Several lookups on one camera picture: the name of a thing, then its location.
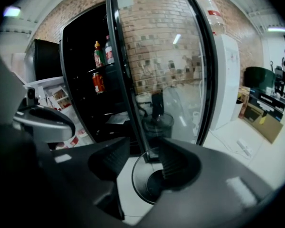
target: refrigerator door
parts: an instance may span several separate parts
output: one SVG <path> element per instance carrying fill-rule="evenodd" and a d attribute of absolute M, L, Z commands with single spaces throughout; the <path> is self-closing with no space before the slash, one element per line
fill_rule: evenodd
<path fill-rule="evenodd" d="M 115 62 L 143 151 L 157 137 L 202 145 L 217 90 L 216 49 L 196 0 L 106 0 Z"/>

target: soda can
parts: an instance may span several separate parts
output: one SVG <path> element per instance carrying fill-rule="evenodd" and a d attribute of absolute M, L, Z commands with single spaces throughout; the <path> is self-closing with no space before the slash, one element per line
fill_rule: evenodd
<path fill-rule="evenodd" d="M 100 73 L 93 74 L 93 83 L 94 83 L 96 93 L 102 93 L 105 91 L 104 79 L 100 75 Z"/>

